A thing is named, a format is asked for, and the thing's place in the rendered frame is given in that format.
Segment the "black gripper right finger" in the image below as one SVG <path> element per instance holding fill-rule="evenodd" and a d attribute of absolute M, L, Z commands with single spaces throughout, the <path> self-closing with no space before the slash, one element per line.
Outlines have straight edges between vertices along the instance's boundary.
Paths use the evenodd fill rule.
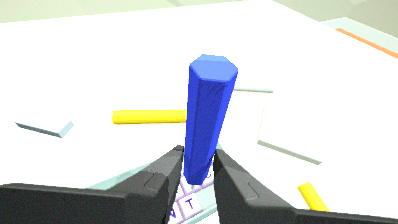
<path fill-rule="evenodd" d="M 219 224 L 398 224 L 394 217 L 295 207 L 222 149 L 215 149 L 213 185 Z"/>

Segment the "white keyboard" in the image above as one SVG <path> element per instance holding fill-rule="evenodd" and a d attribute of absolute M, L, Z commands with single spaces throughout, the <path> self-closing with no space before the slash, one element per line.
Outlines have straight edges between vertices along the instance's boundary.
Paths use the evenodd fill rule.
<path fill-rule="evenodd" d="M 159 158 L 159 157 L 158 157 Z M 134 166 L 122 172 L 116 173 L 109 177 L 103 178 L 91 184 L 82 186 L 82 188 L 108 189 L 119 182 L 136 174 L 146 166 L 157 160 L 147 161 L 140 165 Z M 213 156 L 214 159 L 214 156 Z M 196 185 L 195 189 L 191 189 L 183 175 L 184 157 L 181 172 L 181 179 L 171 216 L 168 224 L 196 224 L 206 217 L 217 212 L 216 199 L 213 185 L 213 159 L 209 169 L 208 176 L 202 185 Z"/>

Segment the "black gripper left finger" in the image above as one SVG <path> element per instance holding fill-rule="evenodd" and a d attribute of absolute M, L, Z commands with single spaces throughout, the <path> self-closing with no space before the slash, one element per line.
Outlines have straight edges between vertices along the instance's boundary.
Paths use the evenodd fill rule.
<path fill-rule="evenodd" d="M 49 184 L 0 185 L 0 224 L 168 224 L 184 145 L 104 190 Z"/>

